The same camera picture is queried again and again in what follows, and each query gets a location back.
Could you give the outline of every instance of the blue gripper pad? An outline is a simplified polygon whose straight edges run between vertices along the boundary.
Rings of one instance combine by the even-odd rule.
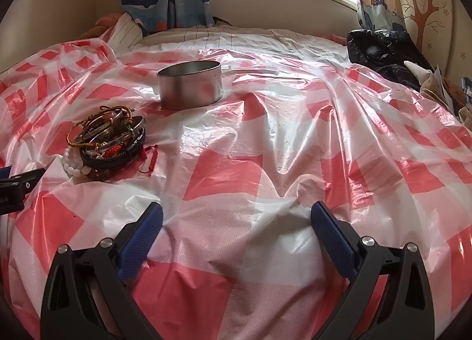
[[[313,205],[311,211],[312,227],[319,241],[326,249],[338,273],[350,281],[357,277],[355,252],[333,217],[320,202]]]
[[[146,216],[141,220],[133,235],[120,252],[118,277],[126,283],[134,279],[146,260],[151,246],[159,234],[164,222],[164,211],[157,203],[152,203],[145,211]]]
[[[0,168],[0,179],[8,179],[10,177],[10,166],[6,166],[5,168]]]

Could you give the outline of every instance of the red and white checkered tablecloth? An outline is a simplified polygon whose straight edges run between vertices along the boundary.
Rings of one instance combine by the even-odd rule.
[[[156,72],[201,58],[222,63],[223,99],[162,109]],[[382,245],[418,244],[437,334],[472,292],[472,137],[365,67],[224,49],[116,58],[87,40],[13,67],[0,93],[0,164],[13,174],[48,167],[26,209],[0,220],[6,292],[36,339],[57,247],[114,237],[151,201],[164,208],[164,229],[133,296],[166,340],[313,336],[345,288],[310,226],[318,200]],[[159,144],[152,176],[139,161],[108,183],[66,175],[65,134],[100,105],[145,116],[147,144]]]

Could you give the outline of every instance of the brown tree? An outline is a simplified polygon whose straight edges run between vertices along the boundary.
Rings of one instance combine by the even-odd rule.
[[[438,31],[438,27],[444,28],[442,23],[438,20],[428,22],[428,18],[435,12],[439,11],[440,9],[444,8],[447,2],[443,3],[442,6],[435,6],[433,4],[433,0],[412,0],[410,3],[409,0],[405,0],[406,3],[402,4],[403,12],[406,13],[408,10],[413,9],[414,14],[409,16],[405,16],[405,19],[413,20],[418,26],[418,39],[416,40],[416,47],[421,51],[423,46],[423,35],[424,29],[427,26],[431,26],[433,30],[436,32]]]

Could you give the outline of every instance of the screw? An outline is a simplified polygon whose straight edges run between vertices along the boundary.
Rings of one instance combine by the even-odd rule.
[[[58,253],[59,254],[65,254],[67,252],[67,249],[68,249],[67,244],[63,244],[62,246],[59,246]]]
[[[416,252],[418,250],[418,247],[416,246],[416,244],[413,244],[413,243],[408,243],[407,248],[411,252]]]
[[[113,239],[110,239],[110,238],[105,238],[102,241],[100,241],[100,247],[102,248],[111,247],[112,244],[113,244]]]
[[[364,236],[362,238],[362,244],[364,244],[367,247],[372,247],[375,244],[375,240],[372,239],[370,236]]]

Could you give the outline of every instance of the silver tin can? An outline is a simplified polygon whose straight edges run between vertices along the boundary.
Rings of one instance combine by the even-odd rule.
[[[212,104],[223,96],[221,64],[196,60],[176,64],[157,73],[162,106],[190,109]]]

